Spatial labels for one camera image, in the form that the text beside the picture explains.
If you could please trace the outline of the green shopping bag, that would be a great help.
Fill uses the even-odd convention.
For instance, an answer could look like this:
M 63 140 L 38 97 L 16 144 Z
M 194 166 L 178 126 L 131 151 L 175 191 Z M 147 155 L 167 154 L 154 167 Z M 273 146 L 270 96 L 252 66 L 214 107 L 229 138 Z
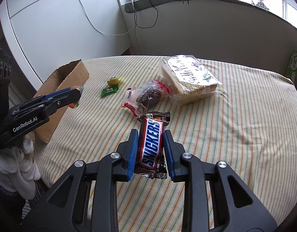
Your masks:
M 297 77 L 297 51 L 290 56 L 284 76 L 290 79 L 293 83 Z

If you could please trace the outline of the red white small packet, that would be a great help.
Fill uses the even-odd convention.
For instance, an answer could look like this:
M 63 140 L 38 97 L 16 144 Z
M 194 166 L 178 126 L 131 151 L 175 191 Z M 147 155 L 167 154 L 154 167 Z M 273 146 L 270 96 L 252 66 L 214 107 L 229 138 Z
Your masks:
M 128 108 L 135 117 L 138 117 L 140 114 L 137 110 L 135 92 L 136 92 L 135 87 L 129 87 L 125 91 L 124 100 L 122 102 L 122 107 Z

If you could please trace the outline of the small dark green packet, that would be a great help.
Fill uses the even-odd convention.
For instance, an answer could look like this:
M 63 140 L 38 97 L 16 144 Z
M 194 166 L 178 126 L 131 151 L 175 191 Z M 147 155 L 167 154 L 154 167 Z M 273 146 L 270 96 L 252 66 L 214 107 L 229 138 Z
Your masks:
M 104 97 L 109 96 L 111 94 L 117 93 L 117 91 L 118 91 L 118 86 L 117 85 L 104 88 L 102 90 L 102 92 L 101 92 L 101 98 L 104 98 Z

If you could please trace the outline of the striped tablecloth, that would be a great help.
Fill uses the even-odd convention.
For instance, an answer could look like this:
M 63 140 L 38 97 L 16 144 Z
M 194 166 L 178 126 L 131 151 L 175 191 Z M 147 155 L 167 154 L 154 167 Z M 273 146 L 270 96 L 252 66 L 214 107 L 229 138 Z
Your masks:
M 89 78 L 77 108 L 68 108 L 49 143 L 36 142 L 35 161 L 47 186 L 77 160 L 97 161 L 116 150 L 139 122 L 122 107 L 125 90 L 160 78 L 159 57 L 121 56 L 84 62 Z M 297 202 L 297 91 L 282 75 L 204 61 L 223 92 L 170 112 L 173 139 L 202 161 L 226 161 L 281 223 Z M 125 76 L 117 93 L 101 98 L 107 79 Z M 120 231 L 180 231 L 184 185 L 134 175 L 119 183 Z

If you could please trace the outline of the wafer biscuit pack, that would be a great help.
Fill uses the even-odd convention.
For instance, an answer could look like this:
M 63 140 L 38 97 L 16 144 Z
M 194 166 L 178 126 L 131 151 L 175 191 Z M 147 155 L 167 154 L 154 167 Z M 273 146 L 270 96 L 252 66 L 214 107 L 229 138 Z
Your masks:
M 176 105 L 222 93 L 222 83 L 193 55 L 163 57 L 160 71 L 169 97 Z

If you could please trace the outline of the white fluffy cloth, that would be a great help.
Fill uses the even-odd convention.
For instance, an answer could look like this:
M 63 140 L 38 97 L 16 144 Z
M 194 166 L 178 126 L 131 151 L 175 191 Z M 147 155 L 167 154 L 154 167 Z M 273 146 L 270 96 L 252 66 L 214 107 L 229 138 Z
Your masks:
M 36 195 L 36 181 L 41 174 L 33 157 L 34 143 L 28 135 L 13 145 L 0 149 L 0 190 L 19 194 L 25 200 Z

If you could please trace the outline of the white cabinet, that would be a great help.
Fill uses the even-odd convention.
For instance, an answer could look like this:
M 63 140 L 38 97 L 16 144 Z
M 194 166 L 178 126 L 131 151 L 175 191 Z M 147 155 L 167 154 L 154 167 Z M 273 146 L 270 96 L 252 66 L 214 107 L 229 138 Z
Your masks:
M 120 0 L 3 0 L 11 54 L 34 89 L 63 64 L 111 57 L 131 46 Z

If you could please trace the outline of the Snickers bar English label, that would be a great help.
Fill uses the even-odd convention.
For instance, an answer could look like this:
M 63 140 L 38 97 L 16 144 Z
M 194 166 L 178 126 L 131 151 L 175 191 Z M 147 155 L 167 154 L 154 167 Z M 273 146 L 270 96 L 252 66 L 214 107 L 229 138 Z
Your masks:
M 166 179 L 163 132 L 170 112 L 153 111 L 137 117 L 140 132 L 134 173 L 150 179 Z

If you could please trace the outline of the brown cardboard box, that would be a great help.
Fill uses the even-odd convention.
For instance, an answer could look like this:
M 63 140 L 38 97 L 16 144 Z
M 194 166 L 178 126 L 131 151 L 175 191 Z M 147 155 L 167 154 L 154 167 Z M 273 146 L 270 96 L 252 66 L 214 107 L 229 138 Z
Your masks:
M 87 79 L 89 73 L 81 60 L 73 61 L 57 68 L 43 83 L 35 94 L 35 97 L 43 95 L 56 96 L 59 92 L 67 89 L 80 89 Z M 48 143 L 53 136 L 66 107 L 58 109 L 54 114 L 49 116 L 49 121 L 34 130 L 35 135 L 41 141 Z

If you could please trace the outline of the small figurine on sill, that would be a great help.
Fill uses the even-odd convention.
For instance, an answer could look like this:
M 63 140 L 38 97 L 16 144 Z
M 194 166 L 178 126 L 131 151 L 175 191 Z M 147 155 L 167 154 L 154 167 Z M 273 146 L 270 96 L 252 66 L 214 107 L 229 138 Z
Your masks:
M 269 10 L 269 8 L 266 7 L 266 5 L 264 4 L 264 0 L 257 0 L 257 3 L 252 1 L 252 5 L 258 6 L 258 7 L 262 8 L 262 9 L 265 9 L 265 10 Z

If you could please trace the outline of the yellow green jelly cup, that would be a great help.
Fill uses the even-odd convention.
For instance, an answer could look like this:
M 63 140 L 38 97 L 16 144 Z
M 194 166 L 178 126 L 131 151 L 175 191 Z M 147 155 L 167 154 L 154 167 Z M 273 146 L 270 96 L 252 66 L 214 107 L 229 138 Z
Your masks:
M 107 79 L 108 86 L 115 86 L 121 84 L 125 79 L 125 76 L 115 76 Z

